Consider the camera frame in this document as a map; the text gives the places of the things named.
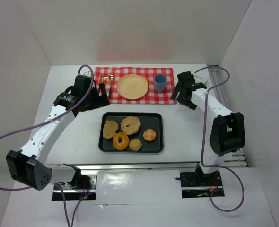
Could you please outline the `orange glazed donut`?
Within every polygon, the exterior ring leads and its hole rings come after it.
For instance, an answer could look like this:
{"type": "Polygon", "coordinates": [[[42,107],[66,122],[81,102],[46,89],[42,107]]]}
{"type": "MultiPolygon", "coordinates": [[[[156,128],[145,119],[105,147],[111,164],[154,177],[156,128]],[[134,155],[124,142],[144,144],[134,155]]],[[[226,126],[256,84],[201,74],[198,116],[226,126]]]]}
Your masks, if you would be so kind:
{"type": "Polygon", "coordinates": [[[123,151],[129,145],[129,137],[124,132],[119,132],[113,136],[113,147],[115,150],[123,151]]]}

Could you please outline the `red checkered cloth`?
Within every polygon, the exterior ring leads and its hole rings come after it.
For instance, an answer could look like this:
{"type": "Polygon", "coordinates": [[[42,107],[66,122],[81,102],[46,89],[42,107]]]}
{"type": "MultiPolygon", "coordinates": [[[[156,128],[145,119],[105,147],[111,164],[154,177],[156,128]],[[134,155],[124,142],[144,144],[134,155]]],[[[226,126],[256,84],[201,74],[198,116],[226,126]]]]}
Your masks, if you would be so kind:
{"type": "Polygon", "coordinates": [[[103,83],[112,104],[171,105],[175,88],[172,68],[96,67],[95,82],[103,83]],[[165,75],[162,92],[155,90],[155,76],[165,75]]]}

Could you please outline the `aluminium front rail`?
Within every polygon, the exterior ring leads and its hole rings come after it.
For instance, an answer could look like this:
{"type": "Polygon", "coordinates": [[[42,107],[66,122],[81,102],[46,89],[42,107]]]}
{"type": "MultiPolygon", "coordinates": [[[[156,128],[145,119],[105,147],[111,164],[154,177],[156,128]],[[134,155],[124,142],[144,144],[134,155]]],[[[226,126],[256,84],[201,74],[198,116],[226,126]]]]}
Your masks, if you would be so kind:
{"type": "Polygon", "coordinates": [[[144,170],[144,169],[183,169],[195,168],[197,162],[162,162],[162,163],[126,163],[126,164],[73,164],[73,166],[88,171],[100,170],[144,170]]]}

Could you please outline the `small round bun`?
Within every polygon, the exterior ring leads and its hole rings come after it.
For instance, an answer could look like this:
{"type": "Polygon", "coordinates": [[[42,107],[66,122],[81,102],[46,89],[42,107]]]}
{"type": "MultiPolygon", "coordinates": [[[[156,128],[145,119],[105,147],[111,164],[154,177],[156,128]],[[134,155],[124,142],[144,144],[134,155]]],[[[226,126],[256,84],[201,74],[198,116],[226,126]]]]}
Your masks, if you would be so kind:
{"type": "Polygon", "coordinates": [[[147,129],[143,133],[143,138],[146,141],[153,141],[156,138],[156,132],[152,129],[147,129]]]}

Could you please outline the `beige round plate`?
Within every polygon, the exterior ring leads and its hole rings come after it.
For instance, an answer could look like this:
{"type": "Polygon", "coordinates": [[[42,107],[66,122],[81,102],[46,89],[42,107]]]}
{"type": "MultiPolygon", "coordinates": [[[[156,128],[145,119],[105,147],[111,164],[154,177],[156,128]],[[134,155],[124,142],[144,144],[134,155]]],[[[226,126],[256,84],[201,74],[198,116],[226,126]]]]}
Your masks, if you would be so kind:
{"type": "Polygon", "coordinates": [[[149,89],[147,80],[137,74],[123,76],[117,82],[117,91],[120,96],[129,100],[142,98],[149,89]]]}

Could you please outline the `small tan muffin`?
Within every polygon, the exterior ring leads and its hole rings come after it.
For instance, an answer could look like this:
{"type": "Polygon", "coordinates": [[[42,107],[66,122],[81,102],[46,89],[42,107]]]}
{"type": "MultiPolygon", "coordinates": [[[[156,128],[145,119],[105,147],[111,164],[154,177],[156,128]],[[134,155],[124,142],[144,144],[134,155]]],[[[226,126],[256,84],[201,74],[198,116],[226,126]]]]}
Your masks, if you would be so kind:
{"type": "Polygon", "coordinates": [[[132,139],[130,142],[129,142],[129,148],[132,150],[132,151],[139,151],[142,147],[142,143],[141,141],[136,138],[136,139],[132,139]]]}

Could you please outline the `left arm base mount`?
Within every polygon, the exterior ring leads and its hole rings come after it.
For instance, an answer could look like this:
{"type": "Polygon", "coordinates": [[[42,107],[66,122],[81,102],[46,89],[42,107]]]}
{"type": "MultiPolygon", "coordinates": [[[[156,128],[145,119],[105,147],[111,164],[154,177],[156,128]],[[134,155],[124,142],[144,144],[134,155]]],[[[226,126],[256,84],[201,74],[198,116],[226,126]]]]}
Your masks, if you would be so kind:
{"type": "Polygon", "coordinates": [[[57,174],[51,178],[51,183],[60,185],[67,201],[79,201],[80,199],[93,201],[96,199],[97,171],[82,170],[75,180],[57,174]]]}

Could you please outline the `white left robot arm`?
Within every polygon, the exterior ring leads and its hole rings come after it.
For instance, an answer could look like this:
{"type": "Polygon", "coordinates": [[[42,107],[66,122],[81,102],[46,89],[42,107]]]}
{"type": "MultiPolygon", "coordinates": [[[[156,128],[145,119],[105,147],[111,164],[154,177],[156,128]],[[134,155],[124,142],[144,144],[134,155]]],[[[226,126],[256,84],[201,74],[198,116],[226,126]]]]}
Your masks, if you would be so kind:
{"type": "Polygon", "coordinates": [[[71,164],[51,167],[45,165],[47,157],[65,128],[78,113],[110,104],[104,83],[96,83],[88,76],[77,75],[74,85],[60,93],[53,103],[44,125],[19,151],[11,150],[7,156],[11,178],[38,191],[50,183],[66,182],[76,188],[88,177],[71,164]]]}

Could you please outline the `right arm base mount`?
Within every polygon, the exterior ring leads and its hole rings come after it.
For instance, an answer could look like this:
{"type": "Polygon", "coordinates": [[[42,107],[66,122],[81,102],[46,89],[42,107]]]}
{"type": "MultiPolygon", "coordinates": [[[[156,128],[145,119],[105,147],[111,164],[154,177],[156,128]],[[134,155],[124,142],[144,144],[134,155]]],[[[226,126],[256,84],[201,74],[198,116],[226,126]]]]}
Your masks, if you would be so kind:
{"type": "Polygon", "coordinates": [[[179,176],[175,179],[180,183],[182,198],[224,197],[223,183],[219,171],[204,174],[198,168],[179,168],[179,176]]]}

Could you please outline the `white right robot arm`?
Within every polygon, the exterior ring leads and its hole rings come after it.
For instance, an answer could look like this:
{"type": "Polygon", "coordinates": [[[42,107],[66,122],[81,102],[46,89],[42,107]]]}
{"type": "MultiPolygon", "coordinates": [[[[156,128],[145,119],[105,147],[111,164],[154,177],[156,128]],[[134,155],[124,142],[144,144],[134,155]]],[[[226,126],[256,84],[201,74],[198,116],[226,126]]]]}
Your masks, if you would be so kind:
{"type": "Polygon", "coordinates": [[[171,99],[190,109],[203,112],[203,152],[199,168],[211,174],[219,166],[245,146],[244,116],[224,107],[202,82],[196,82],[191,72],[177,75],[171,99]]]}

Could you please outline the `flat seeded bread slice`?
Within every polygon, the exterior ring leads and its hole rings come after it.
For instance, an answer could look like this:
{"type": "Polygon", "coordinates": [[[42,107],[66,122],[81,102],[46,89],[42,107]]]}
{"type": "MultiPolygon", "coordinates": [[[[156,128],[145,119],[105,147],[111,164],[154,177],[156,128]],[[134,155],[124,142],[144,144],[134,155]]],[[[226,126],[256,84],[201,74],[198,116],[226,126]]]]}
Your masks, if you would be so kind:
{"type": "Polygon", "coordinates": [[[103,138],[111,139],[118,131],[118,124],[116,121],[106,120],[103,126],[103,138]]]}

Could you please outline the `black baking tray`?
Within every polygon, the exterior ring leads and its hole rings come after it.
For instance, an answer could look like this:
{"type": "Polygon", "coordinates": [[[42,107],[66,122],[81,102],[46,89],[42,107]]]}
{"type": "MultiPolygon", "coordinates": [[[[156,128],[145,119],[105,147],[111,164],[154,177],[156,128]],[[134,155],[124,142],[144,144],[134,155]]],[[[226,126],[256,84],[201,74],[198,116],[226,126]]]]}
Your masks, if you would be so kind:
{"type": "Polygon", "coordinates": [[[137,117],[141,122],[141,126],[137,133],[130,135],[129,140],[140,139],[142,142],[142,147],[138,151],[139,153],[149,153],[157,154],[161,152],[164,148],[163,139],[163,119],[158,113],[145,113],[145,112],[106,112],[101,121],[101,129],[98,147],[103,152],[117,152],[113,146],[111,139],[105,139],[103,137],[103,127],[107,120],[115,121],[118,123],[117,132],[121,132],[121,121],[126,117],[137,117]],[[156,137],[153,141],[147,141],[143,138],[143,133],[147,129],[152,129],[156,132],[156,137]]]}

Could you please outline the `blue cup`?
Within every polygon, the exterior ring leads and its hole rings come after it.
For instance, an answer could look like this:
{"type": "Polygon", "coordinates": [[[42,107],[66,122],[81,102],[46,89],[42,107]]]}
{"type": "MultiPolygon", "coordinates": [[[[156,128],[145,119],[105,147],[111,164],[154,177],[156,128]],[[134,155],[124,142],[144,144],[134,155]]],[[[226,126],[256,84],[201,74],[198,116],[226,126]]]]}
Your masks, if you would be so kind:
{"type": "Polygon", "coordinates": [[[163,92],[166,87],[167,77],[164,74],[154,76],[154,90],[158,93],[163,92]]]}

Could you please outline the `large pale bagel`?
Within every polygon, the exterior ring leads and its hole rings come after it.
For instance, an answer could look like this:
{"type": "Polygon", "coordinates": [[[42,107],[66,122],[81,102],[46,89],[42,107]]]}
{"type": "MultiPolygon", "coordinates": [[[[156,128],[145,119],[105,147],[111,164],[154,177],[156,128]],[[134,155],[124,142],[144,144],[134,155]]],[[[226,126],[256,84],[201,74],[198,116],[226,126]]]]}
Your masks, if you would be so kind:
{"type": "Polygon", "coordinates": [[[137,117],[129,116],[122,120],[121,130],[126,135],[133,135],[138,132],[141,126],[140,120],[137,117]]]}

